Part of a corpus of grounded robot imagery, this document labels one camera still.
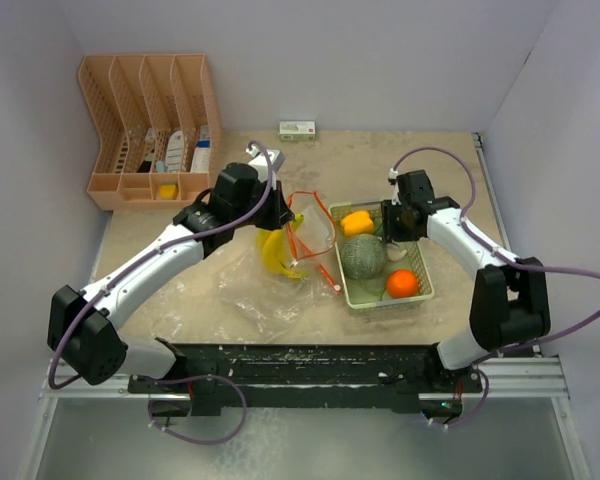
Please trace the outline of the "yellow banana bunch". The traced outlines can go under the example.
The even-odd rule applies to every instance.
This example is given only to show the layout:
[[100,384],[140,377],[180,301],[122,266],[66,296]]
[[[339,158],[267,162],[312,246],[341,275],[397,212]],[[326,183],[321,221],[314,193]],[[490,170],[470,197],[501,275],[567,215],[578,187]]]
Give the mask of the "yellow banana bunch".
[[272,274],[283,275],[292,280],[302,281],[307,273],[296,271],[289,267],[286,251],[286,229],[265,230],[256,229],[255,248],[266,271]]

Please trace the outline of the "white garlic bulb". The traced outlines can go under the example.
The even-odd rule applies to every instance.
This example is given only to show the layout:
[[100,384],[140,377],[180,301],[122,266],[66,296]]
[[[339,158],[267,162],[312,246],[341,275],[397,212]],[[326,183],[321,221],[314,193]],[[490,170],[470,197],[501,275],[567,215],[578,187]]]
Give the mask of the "white garlic bulb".
[[399,262],[407,255],[407,251],[405,249],[395,244],[388,244],[386,246],[386,252],[387,258],[391,262]]

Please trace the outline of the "clear zip bag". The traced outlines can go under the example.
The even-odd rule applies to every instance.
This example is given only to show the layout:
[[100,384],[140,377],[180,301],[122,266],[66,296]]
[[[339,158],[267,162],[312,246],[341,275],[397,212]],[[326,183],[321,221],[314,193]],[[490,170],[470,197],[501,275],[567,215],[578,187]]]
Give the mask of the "clear zip bag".
[[315,265],[300,279],[267,271],[248,250],[217,275],[220,299],[246,318],[266,340],[291,329],[302,314],[338,297]]
[[336,245],[338,229],[317,191],[296,190],[287,199],[288,206],[303,216],[296,228],[287,227],[293,266],[318,265]]

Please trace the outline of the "yellow bell pepper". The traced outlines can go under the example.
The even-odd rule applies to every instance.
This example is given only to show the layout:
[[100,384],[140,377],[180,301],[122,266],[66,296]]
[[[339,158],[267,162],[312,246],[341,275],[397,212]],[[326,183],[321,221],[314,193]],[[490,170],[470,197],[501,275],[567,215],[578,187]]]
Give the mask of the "yellow bell pepper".
[[346,215],[340,220],[340,226],[345,237],[375,232],[374,220],[367,210],[358,210]]

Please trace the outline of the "green cucumber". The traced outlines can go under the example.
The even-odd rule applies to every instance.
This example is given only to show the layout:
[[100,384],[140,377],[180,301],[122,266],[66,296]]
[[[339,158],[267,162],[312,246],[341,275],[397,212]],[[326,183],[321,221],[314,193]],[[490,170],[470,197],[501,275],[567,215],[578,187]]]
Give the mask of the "green cucumber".
[[375,226],[374,235],[380,239],[384,237],[384,222],[379,221]]

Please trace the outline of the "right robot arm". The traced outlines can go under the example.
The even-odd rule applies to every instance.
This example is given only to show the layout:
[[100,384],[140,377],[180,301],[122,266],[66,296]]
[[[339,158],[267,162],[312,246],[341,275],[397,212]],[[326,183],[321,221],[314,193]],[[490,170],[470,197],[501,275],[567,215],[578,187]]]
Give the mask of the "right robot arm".
[[546,277],[534,257],[521,259],[500,247],[466,217],[451,197],[437,197],[423,170],[389,171],[393,196],[381,202],[383,239],[428,238],[444,248],[474,281],[468,326],[435,346],[436,360],[425,366],[426,383],[447,391],[460,369],[512,344],[549,332]]

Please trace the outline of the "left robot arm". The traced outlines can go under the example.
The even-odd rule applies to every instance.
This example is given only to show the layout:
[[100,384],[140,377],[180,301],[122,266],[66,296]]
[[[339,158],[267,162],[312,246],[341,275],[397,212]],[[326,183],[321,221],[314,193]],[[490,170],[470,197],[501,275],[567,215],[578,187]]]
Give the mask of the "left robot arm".
[[117,270],[78,290],[59,289],[51,300],[47,336],[54,352],[49,386],[62,388],[55,374],[65,362],[91,385],[120,373],[149,377],[164,392],[181,388],[186,369],[175,346],[159,338],[125,339],[119,331],[167,282],[230,242],[236,230],[254,226],[272,231],[293,219],[276,178],[281,165],[281,159],[267,162],[263,154],[227,165],[213,188],[178,212],[151,244]]

